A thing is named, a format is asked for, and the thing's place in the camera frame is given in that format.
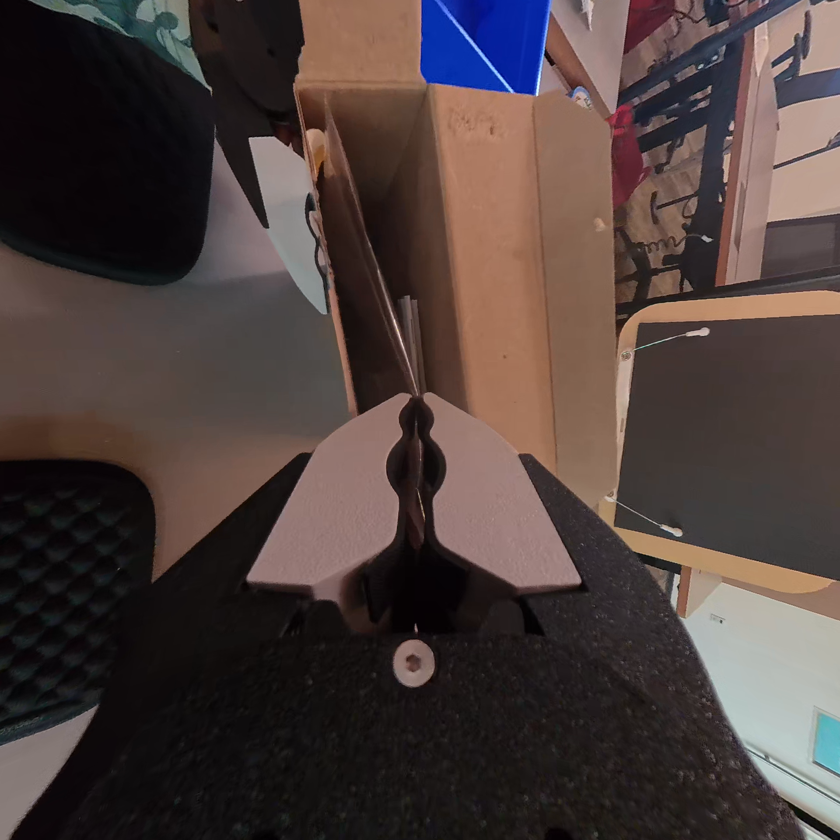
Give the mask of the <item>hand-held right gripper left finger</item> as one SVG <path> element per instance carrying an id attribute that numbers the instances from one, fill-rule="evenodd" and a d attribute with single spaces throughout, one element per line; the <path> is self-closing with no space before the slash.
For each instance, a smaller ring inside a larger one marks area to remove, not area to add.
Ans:
<path id="1" fill-rule="evenodd" d="M 364 568 L 401 526 L 412 408 L 409 394 L 393 396 L 315 448 L 247 573 L 249 586 L 364 603 Z"/>

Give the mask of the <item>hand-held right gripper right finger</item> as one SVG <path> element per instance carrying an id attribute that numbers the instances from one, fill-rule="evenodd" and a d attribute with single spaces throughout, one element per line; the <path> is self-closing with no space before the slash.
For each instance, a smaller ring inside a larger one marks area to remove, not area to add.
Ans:
<path id="1" fill-rule="evenodd" d="M 431 392 L 427 453 L 437 546 L 519 595 L 576 590 L 581 576 L 517 450 Z"/>

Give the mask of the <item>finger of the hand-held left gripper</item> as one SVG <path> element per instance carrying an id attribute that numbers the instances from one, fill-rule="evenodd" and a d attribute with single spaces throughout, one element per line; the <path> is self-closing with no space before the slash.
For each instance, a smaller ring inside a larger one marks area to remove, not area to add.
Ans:
<path id="1" fill-rule="evenodd" d="M 248 140 L 268 236 L 291 278 L 311 305 L 329 313 L 328 273 L 320 251 L 319 225 L 308 163 L 273 136 Z"/>

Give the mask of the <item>clear plastic bag of bricks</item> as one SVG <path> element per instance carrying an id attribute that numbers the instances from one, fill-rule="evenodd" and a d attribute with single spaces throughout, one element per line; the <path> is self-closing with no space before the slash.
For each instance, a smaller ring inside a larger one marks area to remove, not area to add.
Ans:
<path id="1" fill-rule="evenodd" d="M 331 99 L 325 98 L 322 221 L 353 393 L 364 413 L 393 396 L 414 398 L 420 391 L 331 105 Z"/>

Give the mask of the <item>yellow lego set box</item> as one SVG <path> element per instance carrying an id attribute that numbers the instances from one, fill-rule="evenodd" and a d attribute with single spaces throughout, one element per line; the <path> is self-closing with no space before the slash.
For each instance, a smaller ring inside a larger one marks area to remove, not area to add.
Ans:
<path id="1" fill-rule="evenodd" d="M 590 506 L 616 480 L 611 132 L 562 90 L 302 80 L 337 130 L 426 390 Z"/>

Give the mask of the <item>lego instruction booklet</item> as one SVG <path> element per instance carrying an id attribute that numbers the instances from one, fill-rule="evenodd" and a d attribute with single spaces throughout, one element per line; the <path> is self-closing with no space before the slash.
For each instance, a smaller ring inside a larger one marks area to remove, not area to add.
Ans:
<path id="1" fill-rule="evenodd" d="M 408 360 L 418 392 L 422 396 L 427 391 L 427 382 L 418 303 L 417 300 L 404 296 L 397 300 L 396 307 Z"/>

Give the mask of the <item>blue plastic bin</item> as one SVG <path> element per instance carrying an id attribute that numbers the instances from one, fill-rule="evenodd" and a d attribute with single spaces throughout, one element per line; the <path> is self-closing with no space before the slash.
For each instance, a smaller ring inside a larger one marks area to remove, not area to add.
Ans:
<path id="1" fill-rule="evenodd" d="M 551 1 L 422 1 L 428 84 L 535 96 Z"/>

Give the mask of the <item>red bag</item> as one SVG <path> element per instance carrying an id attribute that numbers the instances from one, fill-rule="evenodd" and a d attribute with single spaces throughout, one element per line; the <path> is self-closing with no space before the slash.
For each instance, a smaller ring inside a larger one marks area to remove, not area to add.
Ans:
<path id="1" fill-rule="evenodd" d="M 619 106 L 607 120 L 611 132 L 612 207 L 624 205 L 649 177 L 634 123 L 634 109 Z"/>

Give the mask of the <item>wooden desk with black legs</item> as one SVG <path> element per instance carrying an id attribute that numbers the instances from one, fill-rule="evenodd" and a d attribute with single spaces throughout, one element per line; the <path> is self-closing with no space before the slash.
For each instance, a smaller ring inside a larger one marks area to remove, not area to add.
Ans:
<path id="1" fill-rule="evenodd" d="M 665 301 L 652 292 L 656 279 L 669 275 L 679 280 L 676 299 L 761 282 L 779 110 L 838 95 L 837 68 L 800 75 L 812 42 L 812 9 L 820 2 L 807 2 L 802 31 L 787 50 L 771 55 L 770 21 L 800 4 L 717 2 L 719 15 L 711 21 L 719 30 L 620 90 L 617 104 L 630 111 L 638 129 L 662 120 L 637 135 L 642 153 L 664 146 L 676 150 L 698 130 L 705 136 L 696 189 L 650 205 L 655 215 L 694 203 L 682 234 L 650 246 L 634 241 L 625 227 L 616 230 L 634 266 L 616 279 L 616 287 L 633 289 L 618 312 Z"/>

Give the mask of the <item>tablet with pale frame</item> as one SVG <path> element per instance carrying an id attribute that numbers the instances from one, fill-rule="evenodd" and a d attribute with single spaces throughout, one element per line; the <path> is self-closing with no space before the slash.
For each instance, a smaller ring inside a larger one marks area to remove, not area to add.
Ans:
<path id="1" fill-rule="evenodd" d="M 838 299 L 660 302 L 624 323 L 600 513 L 633 551 L 777 592 L 838 582 Z"/>

